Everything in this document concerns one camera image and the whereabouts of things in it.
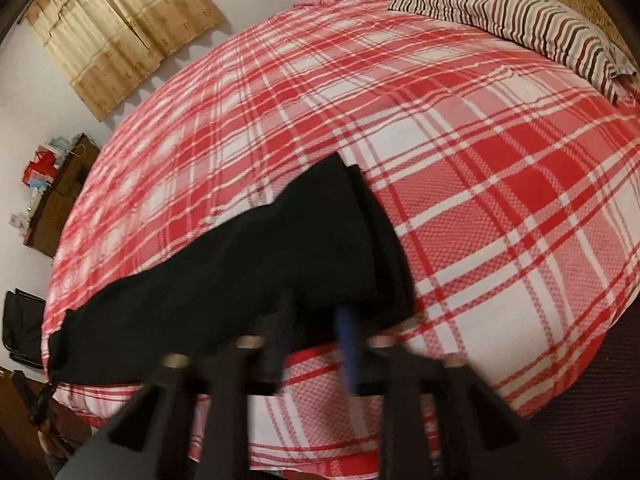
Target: bed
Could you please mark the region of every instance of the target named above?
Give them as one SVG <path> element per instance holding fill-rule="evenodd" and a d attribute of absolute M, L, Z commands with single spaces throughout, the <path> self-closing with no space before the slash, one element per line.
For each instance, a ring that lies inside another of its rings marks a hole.
<path fill-rule="evenodd" d="M 576 381 L 640 290 L 640 104 L 621 88 L 614 105 L 535 52 L 389 1 L 278 14 L 123 121 L 63 233 L 45 364 L 66 309 L 270 203 L 338 151 L 364 170 L 408 257 L 406 345 L 465 354 L 523 416 Z M 299 352 L 280 396 L 251 399 L 254 466 L 376 475 L 380 400 L 345 396 L 339 364 L 333 345 Z M 56 399 L 99 427 L 138 388 L 63 384 Z M 192 458 L 206 409 L 203 398 Z M 425 419 L 433 434 L 428 406 Z"/>

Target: red plaid bedsheet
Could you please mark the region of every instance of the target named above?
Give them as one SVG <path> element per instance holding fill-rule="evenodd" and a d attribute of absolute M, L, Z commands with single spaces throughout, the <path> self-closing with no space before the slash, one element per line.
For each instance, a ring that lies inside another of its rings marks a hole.
<path fill-rule="evenodd" d="M 365 171 L 409 259 L 418 300 L 404 343 L 465 354 L 523 415 L 575 381 L 640 288 L 638 105 L 387 4 L 274 16 L 122 123 L 65 227 L 45 362 L 65 309 L 271 202 L 337 150 Z M 280 396 L 251 399 L 254 465 L 375 476 L 380 400 L 346 397 L 339 364 L 334 346 L 301 352 Z M 63 386 L 56 398 L 97 426 L 136 389 Z M 205 414 L 203 399 L 194 457 Z"/>

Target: curtain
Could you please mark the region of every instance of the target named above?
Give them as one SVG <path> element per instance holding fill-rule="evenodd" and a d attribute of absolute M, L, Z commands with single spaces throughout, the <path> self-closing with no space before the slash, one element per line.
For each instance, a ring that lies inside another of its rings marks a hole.
<path fill-rule="evenodd" d="M 100 121 L 164 58 L 223 21 L 211 0 L 34 0 L 25 19 Z"/>

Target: pillowcase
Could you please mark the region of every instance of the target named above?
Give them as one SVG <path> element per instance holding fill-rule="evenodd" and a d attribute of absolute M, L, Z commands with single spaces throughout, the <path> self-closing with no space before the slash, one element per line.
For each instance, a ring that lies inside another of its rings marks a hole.
<path fill-rule="evenodd" d="M 390 10 L 481 28 L 565 65 L 614 103 L 636 68 L 598 27 L 556 0 L 394 0 Z"/>

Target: black cloth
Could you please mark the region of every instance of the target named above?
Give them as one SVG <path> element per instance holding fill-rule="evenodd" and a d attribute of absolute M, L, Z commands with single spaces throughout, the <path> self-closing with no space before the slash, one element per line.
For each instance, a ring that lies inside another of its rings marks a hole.
<path fill-rule="evenodd" d="M 60 470 L 66 465 L 66 458 L 58 458 L 57 456 L 44 454 L 44 462 L 47 464 L 47 468 L 51 472 L 53 478 L 58 476 Z"/>
<path fill-rule="evenodd" d="M 40 342 L 44 300 L 16 289 L 4 297 L 2 342 L 11 359 L 42 369 Z"/>
<path fill-rule="evenodd" d="M 337 154 L 270 205 L 68 310 L 49 339 L 49 371 L 72 384 L 145 381 L 170 352 L 203 357 L 249 333 L 284 289 L 296 295 L 297 349 L 334 339 L 334 306 L 356 307 L 372 332 L 414 313 L 393 226 L 359 168 L 345 167 Z"/>

